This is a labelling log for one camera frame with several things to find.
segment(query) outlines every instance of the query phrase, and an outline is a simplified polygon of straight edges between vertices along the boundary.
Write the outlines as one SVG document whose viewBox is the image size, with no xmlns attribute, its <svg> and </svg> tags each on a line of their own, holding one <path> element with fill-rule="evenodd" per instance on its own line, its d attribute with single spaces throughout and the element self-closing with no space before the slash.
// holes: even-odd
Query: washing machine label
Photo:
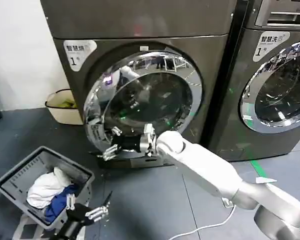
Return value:
<svg viewBox="0 0 300 240">
<path fill-rule="evenodd" d="M 288 31 L 264 31 L 255 48 L 253 61 L 259 62 L 267 53 L 288 40 L 289 37 L 290 32 Z"/>
<path fill-rule="evenodd" d="M 65 40 L 63 47 L 71 69 L 78 72 L 87 57 L 97 49 L 97 44 L 93 40 Z"/>
<path fill-rule="evenodd" d="M 149 46 L 140 46 L 140 52 L 149 51 Z"/>
</svg>

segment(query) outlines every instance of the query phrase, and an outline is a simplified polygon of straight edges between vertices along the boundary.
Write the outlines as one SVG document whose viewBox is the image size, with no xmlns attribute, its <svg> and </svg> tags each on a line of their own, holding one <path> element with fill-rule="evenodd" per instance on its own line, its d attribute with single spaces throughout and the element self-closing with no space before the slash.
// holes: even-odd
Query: white wall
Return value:
<svg viewBox="0 0 300 240">
<path fill-rule="evenodd" d="M 0 109 L 43 107 L 68 88 L 39 0 L 0 0 Z"/>
</svg>

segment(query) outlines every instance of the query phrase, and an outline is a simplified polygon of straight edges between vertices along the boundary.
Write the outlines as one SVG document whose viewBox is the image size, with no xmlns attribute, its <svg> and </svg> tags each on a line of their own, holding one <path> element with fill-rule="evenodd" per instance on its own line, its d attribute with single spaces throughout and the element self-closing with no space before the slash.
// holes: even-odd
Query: round glass door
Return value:
<svg viewBox="0 0 300 240">
<path fill-rule="evenodd" d="M 240 108 L 243 121 L 256 132 L 281 133 L 300 126 L 300 42 L 259 68 Z"/>
<path fill-rule="evenodd" d="M 202 99 L 200 75 L 177 53 L 151 51 L 117 62 L 96 80 L 84 104 L 85 128 L 101 151 L 110 147 L 114 127 L 123 135 L 183 132 Z"/>
</svg>

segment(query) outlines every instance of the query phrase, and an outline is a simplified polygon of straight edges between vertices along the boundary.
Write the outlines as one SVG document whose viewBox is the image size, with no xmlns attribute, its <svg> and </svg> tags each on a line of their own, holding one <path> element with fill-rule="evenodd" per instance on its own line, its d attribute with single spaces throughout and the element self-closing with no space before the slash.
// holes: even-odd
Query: washing machine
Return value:
<svg viewBox="0 0 300 240">
<path fill-rule="evenodd" d="M 300 140 L 300 1 L 255 0 L 242 9 L 233 61 L 220 78 L 226 87 L 209 110 L 214 126 L 202 135 L 229 161 L 284 155 Z"/>
<path fill-rule="evenodd" d="M 235 0 L 41 0 L 87 137 L 103 152 L 152 123 L 198 143 Z M 132 167 L 159 160 L 124 151 Z"/>
</svg>

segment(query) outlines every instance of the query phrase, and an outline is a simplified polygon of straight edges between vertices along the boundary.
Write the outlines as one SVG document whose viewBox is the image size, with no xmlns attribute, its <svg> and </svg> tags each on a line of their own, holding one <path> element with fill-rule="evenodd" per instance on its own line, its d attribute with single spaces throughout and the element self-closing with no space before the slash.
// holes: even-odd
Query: blue cloth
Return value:
<svg viewBox="0 0 300 240">
<path fill-rule="evenodd" d="M 78 186 L 72 184 L 64 188 L 64 190 L 54 196 L 49 206 L 45 210 L 45 220 L 52 223 L 67 205 L 67 194 L 74 194 L 78 190 Z"/>
</svg>

